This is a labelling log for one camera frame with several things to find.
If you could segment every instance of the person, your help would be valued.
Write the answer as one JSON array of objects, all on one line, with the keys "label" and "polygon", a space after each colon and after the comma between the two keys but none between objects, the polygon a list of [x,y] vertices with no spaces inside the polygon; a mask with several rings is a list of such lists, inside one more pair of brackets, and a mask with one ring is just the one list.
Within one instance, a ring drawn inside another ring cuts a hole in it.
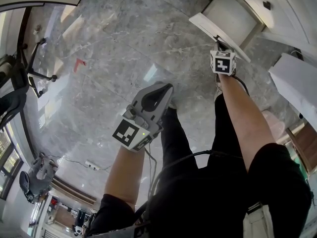
[{"label": "person", "polygon": [[77,217],[75,220],[75,225],[74,225],[74,235],[82,235],[83,234],[83,225],[85,223],[85,217],[86,217],[86,212],[82,211],[81,209],[78,209]]},{"label": "person", "polygon": [[[46,175],[43,179],[38,179],[37,174],[41,168],[44,170],[44,173],[46,173]],[[35,197],[40,196],[44,192],[46,193],[53,180],[57,168],[58,165],[52,160],[45,157],[42,153],[39,157],[35,159],[32,167],[28,172],[29,189]]]},{"label": "person", "polygon": [[[218,77],[214,154],[204,168],[191,157],[163,171],[149,205],[150,237],[243,237],[256,202],[268,206],[274,237],[299,237],[312,197],[298,165],[240,83]],[[164,168],[192,151],[176,109],[167,109],[162,126]],[[143,162],[144,149],[119,149],[87,236],[134,225]]]}]

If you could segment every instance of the chair wheel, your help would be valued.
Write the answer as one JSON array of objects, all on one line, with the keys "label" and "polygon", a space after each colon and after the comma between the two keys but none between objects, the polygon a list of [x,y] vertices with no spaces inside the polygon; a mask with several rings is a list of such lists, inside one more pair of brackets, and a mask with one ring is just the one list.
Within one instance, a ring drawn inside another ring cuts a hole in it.
[{"label": "chair wheel", "polygon": [[46,42],[46,39],[45,39],[45,38],[42,38],[42,39],[40,39],[40,41],[39,41],[40,45],[43,45],[45,42]]},{"label": "chair wheel", "polygon": [[52,76],[52,82],[55,82],[57,80],[57,76],[56,75],[53,75]]}]

